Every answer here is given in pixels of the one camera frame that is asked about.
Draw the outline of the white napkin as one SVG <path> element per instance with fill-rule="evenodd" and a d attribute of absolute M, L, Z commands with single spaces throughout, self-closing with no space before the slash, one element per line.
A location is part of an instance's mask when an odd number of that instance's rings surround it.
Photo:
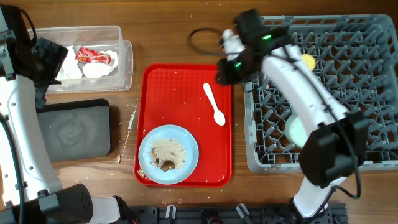
<path fill-rule="evenodd" d="M 102 54 L 110 56 L 110 64 L 105 63 L 83 63 L 83 67 L 78 66 L 79 62 L 75 59 L 76 53 L 72 45 L 67 47 L 68 54 L 62 67 L 56 77 L 57 80 L 80 79 L 80 78 L 98 78 L 108 76 L 118 67 L 118 54 L 111 50 L 100 51 Z"/>

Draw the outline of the red snack wrapper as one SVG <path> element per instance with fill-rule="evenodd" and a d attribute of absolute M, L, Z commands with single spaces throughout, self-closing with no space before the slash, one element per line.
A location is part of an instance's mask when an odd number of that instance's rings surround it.
<path fill-rule="evenodd" d="M 86 47 L 80 47 L 75 55 L 75 60 L 83 63 L 103 63 L 109 65 L 112 58 L 107 53 L 101 53 Z"/>

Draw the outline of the yellow plastic cup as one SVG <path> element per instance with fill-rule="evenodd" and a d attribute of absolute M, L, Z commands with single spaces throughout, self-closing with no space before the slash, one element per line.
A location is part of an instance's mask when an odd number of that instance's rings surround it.
<path fill-rule="evenodd" d="M 304 64 L 310 71 L 314 71 L 317 63 L 315 58 L 309 54 L 302 54 L 301 59 L 303 60 Z"/>

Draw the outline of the green small plate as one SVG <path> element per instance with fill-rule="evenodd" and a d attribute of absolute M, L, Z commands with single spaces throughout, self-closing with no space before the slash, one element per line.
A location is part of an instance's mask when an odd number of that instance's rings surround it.
<path fill-rule="evenodd" d="M 302 149 L 309 138 L 302 121 L 296 113 L 289 116 L 285 124 L 285 135 L 287 139 L 297 148 Z"/>

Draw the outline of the white plastic fork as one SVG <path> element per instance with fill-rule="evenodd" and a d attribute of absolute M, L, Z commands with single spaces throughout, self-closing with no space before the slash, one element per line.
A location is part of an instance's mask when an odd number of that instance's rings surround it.
<path fill-rule="evenodd" d="M 247 93 L 254 92 L 258 89 L 263 89 L 265 85 L 267 85 L 267 82 L 265 80 L 258 80 L 257 83 L 252 82 L 254 84 L 253 88 L 248 90 Z"/>

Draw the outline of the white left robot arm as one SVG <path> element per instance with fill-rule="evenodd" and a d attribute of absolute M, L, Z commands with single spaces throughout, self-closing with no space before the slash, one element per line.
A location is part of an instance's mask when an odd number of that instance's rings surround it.
<path fill-rule="evenodd" d="M 50 162 L 37 110 L 67 53 L 37 37 L 25 10 L 1 5 L 1 222 L 139 223 L 121 197 L 93 197 L 83 184 L 64 188 Z"/>

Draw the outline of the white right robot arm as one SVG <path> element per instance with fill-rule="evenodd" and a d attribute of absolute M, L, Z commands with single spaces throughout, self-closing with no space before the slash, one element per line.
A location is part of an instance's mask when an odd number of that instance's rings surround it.
<path fill-rule="evenodd" d="M 308 136 L 298 161 L 304 174 L 291 200 L 297 218 L 310 222 L 327 208 L 333 192 L 365 160 L 368 120 L 339 103 L 306 66 L 302 53 L 284 28 L 264 26 L 256 10 L 238 15 L 234 29 L 221 36 L 224 50 L 216 82 L 234 85 L 260 73 L 282 92 Z"/>

